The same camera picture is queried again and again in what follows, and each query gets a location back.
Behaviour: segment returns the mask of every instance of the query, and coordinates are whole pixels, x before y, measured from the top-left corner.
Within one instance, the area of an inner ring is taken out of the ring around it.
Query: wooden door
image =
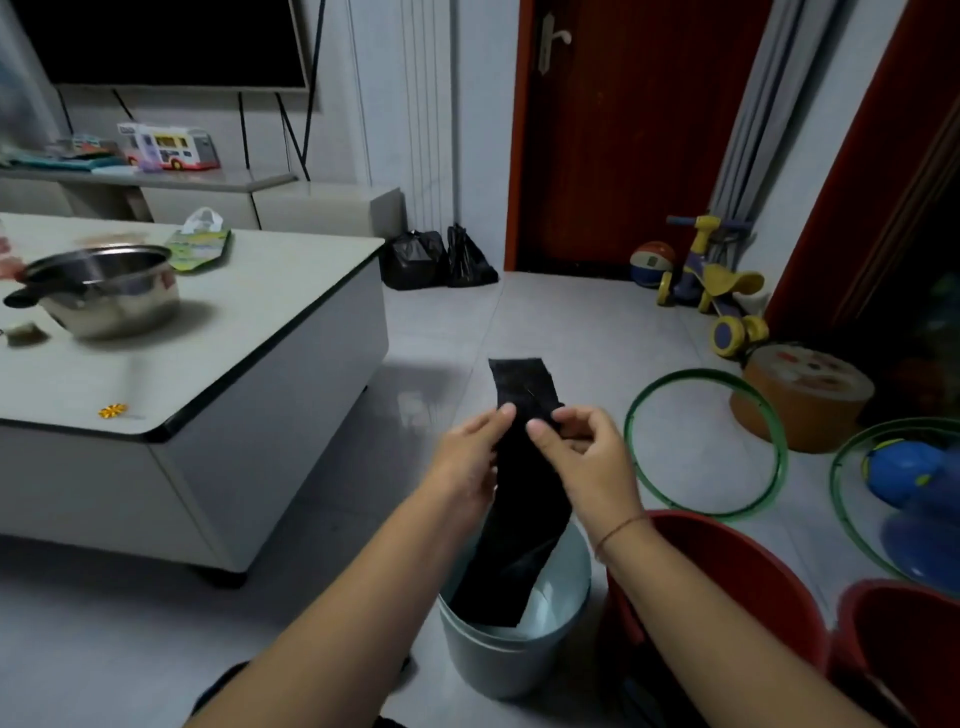
[[[706,212],[771,0],[537,0],[519,270],[621,277],[634,248],[683,260]],[[538,69],[552,12],[550,67]]]

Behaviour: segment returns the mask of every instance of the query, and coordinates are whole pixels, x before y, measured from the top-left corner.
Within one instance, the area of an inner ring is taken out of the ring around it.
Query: toy bike wheel
[[[770,327],[759,316],[744,316],[743,327],[747,329],[747,341],[751,344],[766,341],[770,338]]]
[[[657,291],[657,305],[667,305],[670,303],[670,280],[673,274],[667,271],[660,279],[660,289]]]
[[[732,359],[747,340],[743,322],[736,316],[721,316],[710,330],[710,348],[717,356]]]

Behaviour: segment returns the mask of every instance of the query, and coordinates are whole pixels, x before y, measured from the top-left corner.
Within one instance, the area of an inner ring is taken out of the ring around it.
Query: red bucket
[[[889,579],[847,589],[828,676],[843,688],[867,674],[880,680],[921,728],[960,724],[960,602]]]
[[[816,600],[780,559],[742,533],[706,516],[654,511],[654,526],[727,594],[796,654],[826,673],[829,634]],[[607,571],[600,636],[604,668],[623,676],[631,654],[646,642],[633,606]]]

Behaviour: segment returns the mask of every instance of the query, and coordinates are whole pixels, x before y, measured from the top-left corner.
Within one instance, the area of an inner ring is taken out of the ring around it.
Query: basketball
[[[673,248],[655,240],[644,243],[630,256],[630,277],[637,285],[656,288],[660,279],[674,266]]]

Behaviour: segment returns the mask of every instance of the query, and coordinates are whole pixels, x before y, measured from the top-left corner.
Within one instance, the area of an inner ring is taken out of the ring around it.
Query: coffee table
[[[78,239],[176,226],[0,215],[26,262]],[[378,238],[234,231],[225,264],[178,276],[177,319],[81,342],[41,308],[0,339],[0,533],[239,575],[387,351]],[[17,284],[0,281],[0,297]],[[127,405],[120,416],[99,412]]]

